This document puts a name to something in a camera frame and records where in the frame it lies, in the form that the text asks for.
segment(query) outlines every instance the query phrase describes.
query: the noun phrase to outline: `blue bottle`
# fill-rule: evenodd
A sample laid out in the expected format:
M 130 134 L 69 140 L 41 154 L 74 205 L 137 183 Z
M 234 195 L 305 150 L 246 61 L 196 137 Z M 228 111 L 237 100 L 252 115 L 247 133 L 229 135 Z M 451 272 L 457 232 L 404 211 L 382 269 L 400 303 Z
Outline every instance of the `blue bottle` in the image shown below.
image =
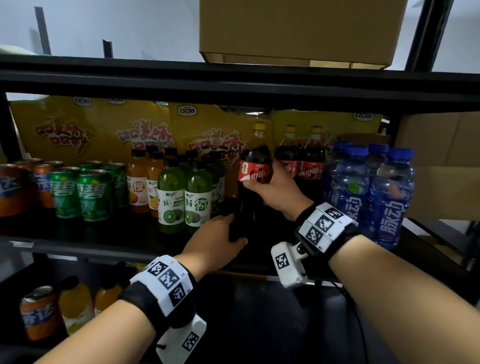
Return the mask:
M 412 197 L 413 155 L 412 149 L 391 148 L 370 185 L 366 219 L 360 228 L 363 235 L 388 250 L 398 245 L 402 220 Z
M 348 146 L 336 168 L 328 203 L 356 221 L 361 221 L 370 185 L 368 148 Z
M 388 152 L 388 145 L 387 144 L 368 144 L 368 157 L 367 157 L 367 164 L 370 168 L 370 175 L 376 176 L 377 171 L 385 162 L 386 155 Z
M 327 201 L 332 186 L 332 178 L 335 174 L 338 162 L 345 158 L 345 148 L 350 145 L 352 145 L 352 143 L 339 140 L 333 146 L 332 152 L 327 156 L 327 163 L 324 166 L 324 171 L 322 173 L 322 202 Z

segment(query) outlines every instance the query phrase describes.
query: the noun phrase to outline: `green can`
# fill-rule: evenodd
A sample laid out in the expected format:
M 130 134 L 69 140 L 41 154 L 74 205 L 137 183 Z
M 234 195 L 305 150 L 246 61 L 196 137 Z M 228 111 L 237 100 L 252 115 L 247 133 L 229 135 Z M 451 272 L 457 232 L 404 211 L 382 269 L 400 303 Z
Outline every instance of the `green can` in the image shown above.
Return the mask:
M 114 191 L 114 207 L 127 207 L 128 188 L 127 188 L 127 169 L 123 163 L 110 163 L 105 165 L 105 169 L 112 178 Z
M 80 172 L 85 172 L 86 170 L 99 170 L 103 166 L 103 163 L 99 160 L 89 160 L 85 163 L 79 164 Z
M 79 172 L 78 167 L 63 167 L 49 174 L 55 214 L 59 218 L 77 218 L 82 215 L 77 190 Z
M 77 188 L 85 221 L 101 221 L 111 216 L 112 186 L 106 170 L 81 171 Z

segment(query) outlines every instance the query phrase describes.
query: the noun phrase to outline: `can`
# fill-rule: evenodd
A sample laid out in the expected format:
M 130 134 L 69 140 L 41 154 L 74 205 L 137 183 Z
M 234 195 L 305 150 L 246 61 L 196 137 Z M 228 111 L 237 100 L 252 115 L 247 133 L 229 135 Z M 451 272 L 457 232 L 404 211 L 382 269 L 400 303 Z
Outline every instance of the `can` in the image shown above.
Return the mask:
M 85 163 L 79 164 L 80 172 L 85 172 L 86 170 L 99 170 L 103 166 L 103 163 L 99 160 L 89 160 Z
M 18 215 L 27 210 L 27 181 L 26 170 L 14 164 L 0 164 L 0 217 Z
M 40 340 L 53 334 L 61 325 L 52 286 L 35 288 L 20 301 L 20 313 L 30 340 Z
M 112 178 L 112 186 L 114 191 L 114 207 L 127 207 L 128 189 L 127 189 L 127 169 L 123 163 L 109 163 L 104 169 Z
M 28 180 L 26 185 L 26 198 L 28 203 L 38 202 L 38 189 L 36 187 L 35 175 L 33 174 L 33 168 L 35 164 L 41 163 L 40 158 L 19 159 L 13 162 L 17 168 L 26 170 L 28 173 Z
M 106 170 L 80 171 L 77 189 L 85 221 L 101 221 L 111 216 L 111 179 Z
M 59 160 L 51 160 L 48 162 L 37 163 L 33 168 L 36 187 L 38 189 L 38 201 L 43 207 L 53 208 L 52 191 L 48 175 L 53 170 L 63 167 L 63 162 Z
M 76 218 L 82 215 L 80 198 L 78 197 L 78 167 L 63 167 L 50 173 L 55 214 L 59 218 Z

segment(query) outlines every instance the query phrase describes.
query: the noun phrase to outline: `red label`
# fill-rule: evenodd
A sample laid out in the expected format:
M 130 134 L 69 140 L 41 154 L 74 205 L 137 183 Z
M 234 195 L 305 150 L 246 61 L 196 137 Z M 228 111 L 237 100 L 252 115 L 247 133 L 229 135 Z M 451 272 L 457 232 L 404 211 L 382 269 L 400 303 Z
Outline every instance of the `red label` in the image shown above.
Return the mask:
M 298 176 L 306 180 L 319 180 L 322 177 L 322 162 L 300 161 Z
M 297 175 L 299 170 L 299 162 L 297 160 L 279 160 L 279 162 L 283 164 L 283 168 L 285 168 L 292 177 Z
M 242 161 L 240 163 L 239 181 L 257 181 L 267 183 L 270 179 L 270 165 Z

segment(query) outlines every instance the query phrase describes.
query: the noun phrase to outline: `plastic bottle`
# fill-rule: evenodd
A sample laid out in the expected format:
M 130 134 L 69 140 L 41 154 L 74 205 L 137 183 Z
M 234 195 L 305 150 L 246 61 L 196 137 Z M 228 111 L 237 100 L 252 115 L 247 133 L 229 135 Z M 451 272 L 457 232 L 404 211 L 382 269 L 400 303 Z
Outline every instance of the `plastic bottle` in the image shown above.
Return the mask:
M 147 193 L 148 160 L 144 149 L 132 149 L 132 159 L 128 164 L 127 184 L 130 210 L 136 214 L 150 211 Z
M 145 146 L 145 152 L 147 153 L 147 157 L 151 158 L 153 152 L 158 152 L 158 146 L 154 144 L 148 144 Z
M 202 161 L 206 163 L 206 171 L 212 174 L 213 189 L 212 189 L 212 215 L 218 212 L 219 199 L 219 185 L 220 185 L 220 171 L 215 167 L 215 160 L 210 154 L 202 155 Z
M 178 159 L 165 159 L 165 169 L 157 182 L 160 231 L 174 234 L 185 228 L 185 173 Z
M 227 170 L 225 164 L 222 162 L 222 152 L 219 150 L 213 150 L 209 153 L 215 160 L 214 165 L 218 171 L 218 208 L 221 208 L 221 203 L 225 200 L 225 175 Z
M 368 148 L 348 146 L 346 157 L 336 168 L 328 202 L 355 221 L 361 221 L 366 208 L 370 185 L 370 169 L 367 165 Z
M 186 150 L 185 155 L 188 161 L 198 160 L 198 150 Z
M 88 287 L 79 282 L 77 276 L 70 276 L 60 283 L 62 290 L 59 308 L 69 335 L 94 318 L 92 296 Z
M 164 159 L 173 159 L 177 156 L 177 149 L 174 146 L 165 148 Z
M 391 148 L 373 178 L 362 233 L 386 249 L 398 245 L 400 227 L 412 197 L 415 176 L 410 166 L 414 151 Z
M 299 170 L 295 182 L 300 191 L 314 202 L 322 196 L 322 170 L 325 162 L 325 149 L 321 143 L 322 127 L 310 128 L 310 139 L 299 151 Z
M 204 161 L 192 161 L 192 170 L 187 176 L 185 222 L 190 234 L 210 219 L 212 211 L 213 176 L 205 170 L 206 166 Z
M 187 163 L 188 162 L 187 155 L 186 154 L 178 154 L 177 159 L 179 160 L 179 167 L 183 171 L 183 173 L 185 173 L 185 175 L 190 173 L 191 168 Z
M 321 201 L 327 201 L 327 197 L 330 193 L 330 189 L 332 188 L 332 178 L 335 174 L 336 167 L 338 162 L 341 161 L 345 157 L 345 148 L 347 146 L 352 145 L 350 142 L 343 142 L 341 140 L 337 141 L 333 146 L 333 150 L 329 153 L 326 157 L 327 163 L 324 166 L 324 171 L 322 174 L 322 197 Z
M 95 295 L 95 316 L 98 316 L 117 301 L 119 294 L 122 292 L 122 287 L 117 284 L 115 277 L 110 274 L 102 278 L 101 284 L 102 287 Z
M 270 149 L 265 140 L 266 124 L 258 121 L 253 126 L 253 136 L 245 143 L 241 154 L 238 198 L 240 213 L 238 226 L 248 226 L 256 221 L 256 213 L 262 209 L 262 198 L 255 192 L 243 187 L 242 181 L 254 180 L 268 183 L 272 173 L 272 159 Z
M 295 143 L 296 125 L 287 125 L 285 127 L 285 137 L 280 145 L 275 149 L 275 159 L 283 164 L 283 167 L 295 177 L 299 168 L 299 149 Z
M 158 217 L 158 194 L 156 192 L 156 185 L 160 174 L 165 168 L 163 164 L 163 153 L 152 152 L 148 161 L 148 205 L 150 207 L 150 215 Z
M 388 152 L 387 144 L 368 144 L 367 164 L 370 168 L 370 175 L 376 176 L 381 164 L 385 162 Z

